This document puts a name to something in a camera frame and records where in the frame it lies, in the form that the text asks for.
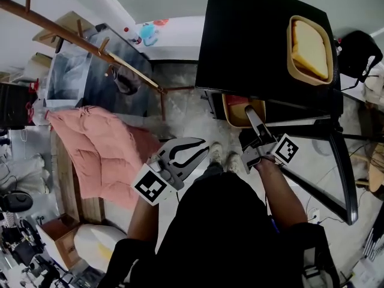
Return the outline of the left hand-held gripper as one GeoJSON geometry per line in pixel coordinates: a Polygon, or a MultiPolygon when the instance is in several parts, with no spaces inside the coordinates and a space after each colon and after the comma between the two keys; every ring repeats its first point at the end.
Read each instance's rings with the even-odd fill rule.
{"type": "Polygon", "coordinates": [[[131,187],[142,199],[155,206],[183,189],[184,181],[205,159],[208,151],[209,145],[200,138],[170,139],[142,166],[131,187]],[[177,153],[193,148],[198,150],[185,162],[175,160],[177,153]]]}

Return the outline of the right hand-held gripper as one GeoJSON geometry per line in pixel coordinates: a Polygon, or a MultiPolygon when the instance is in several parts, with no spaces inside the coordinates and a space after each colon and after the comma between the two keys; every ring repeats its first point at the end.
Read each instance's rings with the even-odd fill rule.
{"type": "Polygon", "coordinates": [[[288,165],[299,151],[297,144],[287,134],[284,134],[280,140],[273,136],[252,106],[245,107],[245,114],[252,127],[250,132],[242,132],[240,135],[241,160],[247,174],[262,159],[274,158],[278,163],[288,165]]]}

